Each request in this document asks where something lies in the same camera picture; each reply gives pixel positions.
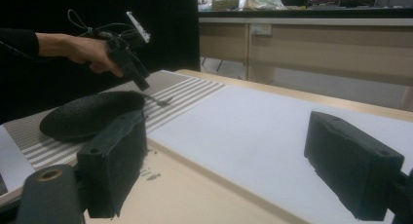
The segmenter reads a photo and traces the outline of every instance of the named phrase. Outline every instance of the wooden table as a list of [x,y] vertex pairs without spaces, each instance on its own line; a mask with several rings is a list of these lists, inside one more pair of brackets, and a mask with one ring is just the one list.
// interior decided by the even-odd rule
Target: wooden table
[[[154,96],[174,95],[173,114],[145,107],[150,151],[141,176],[120,217],[85,213],[87,223],[358,223],[303,156],[308,106],[347,118],[402,153],[404,172],[413,168],[411,112],[189,70],[149,83]],[[15,123],[23,129],[32,118]]]

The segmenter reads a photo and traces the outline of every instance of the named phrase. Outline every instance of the person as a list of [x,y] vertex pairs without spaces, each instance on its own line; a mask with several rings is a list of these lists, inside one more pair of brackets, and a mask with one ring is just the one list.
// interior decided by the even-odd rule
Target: person
[[0,124],[128,80],[103,40],[0,28]]
[[73,62],[90,62],[95,73],[111,71],[117,77],[124,72],[109,57],[103,40],[63,33],[39,33],[28,29],[0,28],[0,43],[30,56],[65,56]]

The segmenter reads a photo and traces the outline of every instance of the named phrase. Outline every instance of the desk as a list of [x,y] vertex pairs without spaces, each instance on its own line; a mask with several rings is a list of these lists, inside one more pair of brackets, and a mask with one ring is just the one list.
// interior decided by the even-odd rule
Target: desk
[[[249,81],[274,68],[413,86],[413,10],[200,13],[201,56],[239,61]],[[257,35],[255,23],[271,24]]]
[[[395,144],[394,149],[406,156],[403,166],[404,171],[413,168],[413,159],[411,158],[413,151],[410,147],[410,142],[413,140],[411,138],[413,137],[411,136],[413,131],[413,113],[187,70],[178,71],[175,74],[161,72],[153,74],[151,77],[150,84],[153,88],[149,93],[162,96],[162,94],[169,93],[170,89],[180,89],[181,92],[173,93],[176,96],[176,103],[181,103],[179,104],[180,107],[175,108],[178,105],[172,103],[171,108],[178,111],[174,111],[174,114],[168,115],[170,118],[166,118],[164,123],[148,131],[148,144],[151,151],[145,159],[141,177],[134,185],[131,194],[125,202],[121,216],[113,220],[87,218],[87,223],[339,223],[340,221],[344,223],[352,223],[351,221],[359,223],[352,219],[351,215],[349,217],[349,213],[340,206],[334,194],[325,185],[322,185],[311,166],[306,164],[306,159],[304,159],[302,152],[303,145],[296,145],[291,141],[289,150],[285,151],[286,145],[278,145],[278,140],[273,141],[273,135],[289,134],[286,129],[290,127],[290,123],[280,124],[277,123],[277,119],[274,119],[282,116],[291,118],[290,122],[293,122],[291,116],[304,116],[304,119],[300,121],[302,122],[301,126],[296,129],[296,138],[302,140],[305,137],[308,113],[303,111],[296,112],[298,109],[293,108],[288,108],[282,112],[285,104],[291,101],[299,101],[305,105],[310,104],[314,108],[322,108],[326,112],[334,109],[337,111],[337,115],[340,117],[350,117],[352,121],[357,118],[360,120],[357,121],[360,127],[368,129],[367,132],[378,136],[392,146]],[[189,84],[194,86],[189,88],[189,92],[186,93],[184,91],[186,88],[184,89],[183,87],[188,87]],[[136,89],[136,87],[127,84],[114,90],[119,89],[129,90]],[[222,97],[226,97],[226,101],[219,101]],[[251,103],[256,105],[242,106],[236,105],[237,102],[235,102],[240,101],[240,103],[246,104],[250,100],[253,100]],[[263,103],[274,101],[276,105],[264,106],[259,101],[264,101]],[[205,115],[200,114],[200,110],[206,110]],[[147,112],[149,113],[149,118],[160,115],[152,108],[149,108]],[[239,125],[236,126],[234,124],[236,122],[231,121],[221,123],[221,125],[208,126],[208,124],[216,123],[217,119],[214,117],[220,115],[220,113],[227,114],[226,116],[221,116],[223,120],[230,118],[232,121],[237,121]],[[261,122],[266,117],[268,117],[268,120],[265,123]],[[158,121],[152,119],[148,122],[150,122],[151,126],[154,126],[153,123]],[[242,134],[241,138],[230,138],[229,140],[237,142],[227,145],[233,150],[233,153],[219,154],[220,150],[224,150],[222,142],[226,140],[225,137],[243,132],[243,127],[248,129],[250,134]],[[397,128],[397,131],[386,129],[393,127]],[[262,132],[268,131],[272,134],[262,134]],[[214,144],[210,144],[210,148],[206,149],[205,143],[211,143],[215,139],[217,141]],[[240,142],[240,140],[249,141],[251,139],[252,144],[249,142],[245,145],[243,142]],[[266,140],[270,140],[270,144],[266,143],[266,145],[263,145],[263,142]],[[250,147],[254,150],[249,151],[250,154],[246,158],[231,156],[237,155],[240,152],[245,153],[245,150],[248,152]],[[193,154],[203,152],[203,149],[206,149],[204,154]],[[291,160],[298,159],[301,161],[301,165],[292,165],[292,167],[282,167],[281,169],[276,167],[276,165],[274,165],[274,168],[268,168],[265,164],[257,165],[257,162],[261,162],[257,159],[263,157],[263,152],[272,156],[279,155],[279,160],[282,160],[282,157]],[[212,161],[209,161],[211,163],[209,164],[205,159],[208,159],[210,156],[224,156],[225,160],[222,161],[222,157],[215,157]],[[220,170],[222,168],[227,169],[227,166],[232,163],[238,167],[232,173],[228,174]],[[249,166],[260,166],[262,168],[251,174],[251,171],[248,171]],[[332,212],[322,210],[322,215],[319,215],[323,204],[315,204],[318,202],[318,199],[311,198],[312,194],[306,193],[306,188],[295,189],[301,184],[298,181],[286,186],[284,182],[288,181],[282,179],[283,171],[285,171],[287,179],[289,174],[295,174],[293,176],[294,179],[300,177],[309,178],[306,181],[307,183],[321,186],[322,189],[316,189],[317,194],[325,196],[330,202],[333,201],[335,203],[334,208],[338,208],[338,210]],[[239,180],[243,178],[242,176],[232,176],[233,174],[240,174],[240,172],[245,174],[244,178],[246,179],[244,181]],[[255,172],[259,176],[260,173],[265,175],[265,173],[270,172],[273,176],[260,177],[261,179],[257,180],[256,177],[253,177]],[[278,200],[277,196],[263,196],[262,191],[268,189],[266,185],[277,182],[277,178],[282,183],[279,186],[271,186],[270,192],[277,194],[278,191],[286,190],[289,195],[292,194],[291,199]],[[298,204],[295,202],[297,195],[294,194],[300,196]],[[290,205],[296,206],[308,204],[309,202],[312,205],[307,206],[307,208],[301,208],[304,210],[289,208]],[[348,219],[341,219],[342,216],[351,218],[350,222]],[[390,223],[389,220],[392,217],[388,215],[387,218],[385,223]]]

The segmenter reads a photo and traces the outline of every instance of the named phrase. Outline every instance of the black foam block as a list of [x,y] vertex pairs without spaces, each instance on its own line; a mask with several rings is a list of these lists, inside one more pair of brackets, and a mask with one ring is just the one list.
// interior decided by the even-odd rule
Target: black foam block
[[77,154],[91,218],[120,215],[146,154],[143,110],[120,116]]
[[402,155],[340,118],[312,112],[304,156],[355,218],[384,219]]

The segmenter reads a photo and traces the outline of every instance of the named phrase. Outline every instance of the black cable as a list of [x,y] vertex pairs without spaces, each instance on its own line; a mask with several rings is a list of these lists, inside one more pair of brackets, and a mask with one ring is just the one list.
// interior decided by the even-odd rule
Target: black cable
[[51,60],[50,57],[39,57],[39,56],[30,56],[24,52],[19,51],[18,49],[0,41],[0,47],[3,48],[5,51],[9,52],[13,56],[21,56],[25,59],[28,59],[29,61],[32,62],[46,62]]

